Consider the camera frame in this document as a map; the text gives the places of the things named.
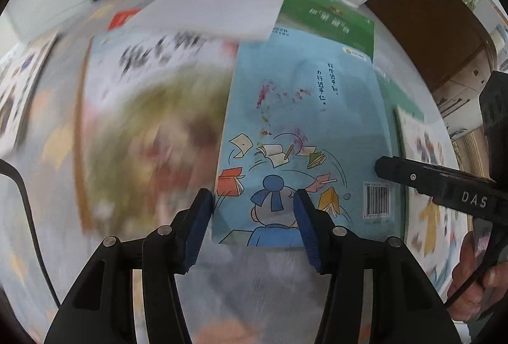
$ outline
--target metal bolt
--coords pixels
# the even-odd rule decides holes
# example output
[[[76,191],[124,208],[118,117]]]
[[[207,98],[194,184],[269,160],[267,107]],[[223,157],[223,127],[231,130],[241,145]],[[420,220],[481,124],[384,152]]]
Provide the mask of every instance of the metal bolt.
[[[159,235],[169,235],[171,234],[171,231],[173,228],[171,228],[169,225],[162,225],[157,229],[157,233]]]
[[[102,241],[104,246],[113,246],[116,244],[116,238],[115,237],[107,237],[105,240]]]
[[[334,235],[338,237],[343,237],[347,235],[347,229],[343,226],[336,226],[334,229],[332,229],[332,232]]]
[[[388,244],[392,245],[395,248],[398,248],[402,245],[402,241],[397,237],[389,237]]]

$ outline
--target hand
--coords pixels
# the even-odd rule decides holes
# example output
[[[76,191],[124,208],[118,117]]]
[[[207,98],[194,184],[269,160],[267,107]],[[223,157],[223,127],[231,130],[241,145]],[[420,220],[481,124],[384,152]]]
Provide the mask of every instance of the hand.
[[[474,257],[474,237],[473,232],[468,232],[460,248],[460,262],[453,269],[451,277],[453,279],[448,290],[448,297],[462,285],[464,281],[473,273],[476,267]],[[487,303],[480,303],[484,297],[484,288],[494,288],[492,295]],[[448,308],[450,317],[455,321],[467,321],[484,311],[491,305],[498,302],[506,293],[508,288],[508,262],[499,264],[490,268],[480,285],[474,282],[471,286]]]

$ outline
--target blue shirt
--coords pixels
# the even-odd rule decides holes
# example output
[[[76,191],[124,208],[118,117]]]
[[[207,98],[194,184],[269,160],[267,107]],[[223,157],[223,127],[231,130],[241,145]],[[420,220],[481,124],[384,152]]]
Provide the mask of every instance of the blue shirt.
[[[303,247],[303,241],[298,228],[290,228],[280,224],[269,224],[256,228],[249,238],[247,245]]]

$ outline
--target barcode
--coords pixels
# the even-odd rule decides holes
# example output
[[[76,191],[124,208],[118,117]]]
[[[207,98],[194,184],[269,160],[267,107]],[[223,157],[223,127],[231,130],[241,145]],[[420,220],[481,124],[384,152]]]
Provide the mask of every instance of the barcode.
[[[363,218],[390,215],[390,185],[363,183]]]

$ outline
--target red object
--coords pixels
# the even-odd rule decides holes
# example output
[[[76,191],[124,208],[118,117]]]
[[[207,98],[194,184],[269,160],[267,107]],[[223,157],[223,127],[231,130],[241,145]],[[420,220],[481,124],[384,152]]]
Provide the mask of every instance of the red object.
[[[130,8],[129,10],[122,10],[116,13],[111,19],[109,23],[108,31],[117,29],[118,27],[123,26],[129,18],[136,15],[141,8]]]
[[[243,186],[239,185],[238,177],[242,173],[242,167],[224,169],[217,179],[217,195],[225,197],[237,197],[243,192]]]

